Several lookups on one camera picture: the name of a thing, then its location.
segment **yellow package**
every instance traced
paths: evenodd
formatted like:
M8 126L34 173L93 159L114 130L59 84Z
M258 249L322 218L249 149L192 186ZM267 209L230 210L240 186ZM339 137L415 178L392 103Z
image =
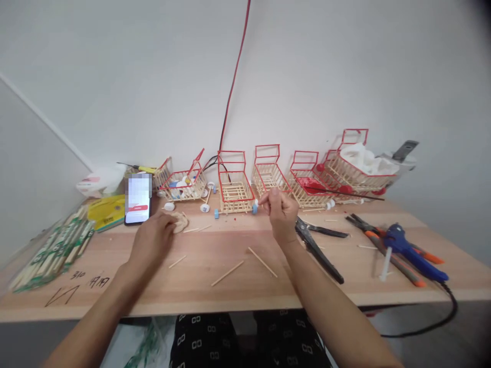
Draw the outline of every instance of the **yellow package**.
M95 231L101 233L124 222L124 197L122 194L101 198L88 206L87 218L96 222Z

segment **white plastic bag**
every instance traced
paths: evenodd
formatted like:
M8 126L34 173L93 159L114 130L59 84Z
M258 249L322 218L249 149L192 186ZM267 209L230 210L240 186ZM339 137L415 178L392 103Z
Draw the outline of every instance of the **white plastic bag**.
M363 143L356 143L343 148L340 152L343 159L367 175L393 175L399 166L385 158L377 157L365 148Z

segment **blue glue gun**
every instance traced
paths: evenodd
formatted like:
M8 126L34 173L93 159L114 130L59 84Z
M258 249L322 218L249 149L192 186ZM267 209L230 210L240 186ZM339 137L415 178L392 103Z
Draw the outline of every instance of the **blue glue gun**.
M391 225L384 238L384 245L391 247L394 253L402 254L427 279L439 283L447 281L448 275L420 256L406 240L405 234L398 223Z

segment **black pants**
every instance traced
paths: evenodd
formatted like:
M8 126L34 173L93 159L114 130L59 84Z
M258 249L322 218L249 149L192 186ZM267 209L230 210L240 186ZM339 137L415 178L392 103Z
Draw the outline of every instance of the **black pants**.
M303 309L254 312L258 367L330 367ZM169 368L241 367L237 336L227 313L177 316Z

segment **phone screen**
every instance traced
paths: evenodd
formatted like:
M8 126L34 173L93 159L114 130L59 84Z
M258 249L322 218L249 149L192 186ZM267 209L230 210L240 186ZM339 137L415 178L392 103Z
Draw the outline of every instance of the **phone screen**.
M134 225L150 217L150 198L152 197L151 174L131 174L126 187L124 223Z

